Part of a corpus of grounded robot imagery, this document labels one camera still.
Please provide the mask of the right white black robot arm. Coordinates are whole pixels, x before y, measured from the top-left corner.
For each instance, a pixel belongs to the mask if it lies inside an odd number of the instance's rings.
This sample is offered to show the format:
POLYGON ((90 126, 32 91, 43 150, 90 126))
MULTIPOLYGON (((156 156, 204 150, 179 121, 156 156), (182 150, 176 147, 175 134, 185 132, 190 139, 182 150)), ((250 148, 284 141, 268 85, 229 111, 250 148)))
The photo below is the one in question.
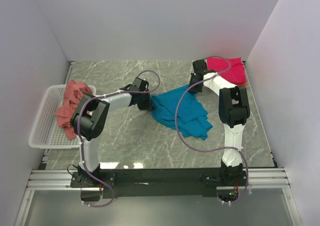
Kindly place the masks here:
POLYGON ((215 70, 209 70, 204 59, 192 63, 189 86, 191 93, 200 93, 206 87, 218 95, 218 115, 224 125, 224 153, 221 160, 219 179, 226 186, 245 176, 241 157, 243 131, 250 117, 247 89, 237 86, 217 76, 215 70))

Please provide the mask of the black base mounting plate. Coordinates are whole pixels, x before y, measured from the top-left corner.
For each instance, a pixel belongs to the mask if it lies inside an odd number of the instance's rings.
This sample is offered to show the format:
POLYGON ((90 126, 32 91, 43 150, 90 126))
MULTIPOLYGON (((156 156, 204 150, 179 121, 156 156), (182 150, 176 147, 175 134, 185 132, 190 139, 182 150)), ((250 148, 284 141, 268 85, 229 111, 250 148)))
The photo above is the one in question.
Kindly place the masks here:
POLYGON ((242 165, 220 168, 97 169, 92 175, 81 168, 73 172, 70 187, 82 189, 82 200, 118 197, 216 197, 219 187, 245 186, 242 165))

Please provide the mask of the white plastic basket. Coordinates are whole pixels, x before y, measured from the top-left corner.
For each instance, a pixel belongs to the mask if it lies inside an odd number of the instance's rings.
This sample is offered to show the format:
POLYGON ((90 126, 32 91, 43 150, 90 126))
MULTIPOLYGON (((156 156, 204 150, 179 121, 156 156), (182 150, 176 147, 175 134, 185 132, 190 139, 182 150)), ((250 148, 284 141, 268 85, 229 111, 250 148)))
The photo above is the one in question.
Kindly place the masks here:
POLYGON ((73 149, 79 147, 78 138, 68 139, 58 126, 56 111, 63 105, 66 85, 50 86, 40 104, 29 136, 28 144, 40 149, 73 149))

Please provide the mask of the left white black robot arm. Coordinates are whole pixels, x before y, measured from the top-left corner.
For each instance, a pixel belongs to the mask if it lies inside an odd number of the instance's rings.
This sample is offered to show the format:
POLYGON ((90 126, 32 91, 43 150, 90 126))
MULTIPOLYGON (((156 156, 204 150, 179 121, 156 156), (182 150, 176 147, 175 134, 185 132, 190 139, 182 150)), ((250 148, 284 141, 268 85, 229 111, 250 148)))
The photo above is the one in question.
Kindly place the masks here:
POLYGON ((73 113, 70 125, 79 139, 79 167, 85 172, 82 181, 88 187, 96 186, 100 175, 96 170, 100 167, 98 159, 98 137, 102 133, 108 113, 123 107, 136 105, 141 111, 152 110, 149 83, 135 78, 116 92, 94 96, 85 94, 73 113))

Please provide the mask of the folded pink t shirt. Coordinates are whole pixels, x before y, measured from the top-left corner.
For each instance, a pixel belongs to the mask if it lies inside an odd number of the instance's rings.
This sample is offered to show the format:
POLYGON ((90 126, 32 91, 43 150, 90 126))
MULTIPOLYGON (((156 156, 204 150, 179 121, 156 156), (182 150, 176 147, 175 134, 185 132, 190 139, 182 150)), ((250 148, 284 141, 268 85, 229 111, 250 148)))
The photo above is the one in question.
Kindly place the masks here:
MULTIPOLYGON (((227 72, 221 73, 220 76, 235 85, 246 82, 245 67, 242 59, 240 57, 228 58, 228 61, 231 64, 231 68, 227 72)), ((207 67, 208 70, 221 72, 228 69, 229 65, 224 59, 211 57, 207 59, 207 67)))

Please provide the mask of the blue t shirt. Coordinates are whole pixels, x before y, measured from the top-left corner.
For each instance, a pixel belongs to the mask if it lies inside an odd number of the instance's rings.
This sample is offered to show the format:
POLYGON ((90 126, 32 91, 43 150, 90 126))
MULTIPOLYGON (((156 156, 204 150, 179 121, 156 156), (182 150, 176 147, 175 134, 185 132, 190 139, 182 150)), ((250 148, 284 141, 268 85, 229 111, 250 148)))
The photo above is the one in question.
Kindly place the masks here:
POLYGON ((178 104, 188 86, 182 86, 163 94, 153 95, 152 116, 160 124, 175 129, 175 111, 179 106, 177 115, 178 129, 183 137, 195 137, 205 140, 208 131, 213 127, 208 121, 208 112, 198 102, 195 94, 187 92, 181 103, 178 104))

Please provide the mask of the salmon crumpled t shirt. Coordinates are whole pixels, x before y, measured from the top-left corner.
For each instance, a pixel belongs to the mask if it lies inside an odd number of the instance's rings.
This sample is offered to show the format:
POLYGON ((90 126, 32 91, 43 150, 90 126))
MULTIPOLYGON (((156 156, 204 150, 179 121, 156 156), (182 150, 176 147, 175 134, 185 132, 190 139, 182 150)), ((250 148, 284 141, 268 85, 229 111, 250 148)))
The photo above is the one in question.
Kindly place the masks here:
POLYGON ((69 140, 76 137, 76 133, 70 123, 71 117, 86 93, 93 93, 87 84, 70 80, 65 87, 62 106, 59 107, 54 114, 58 127, 63 128, 64 133, 69 140))

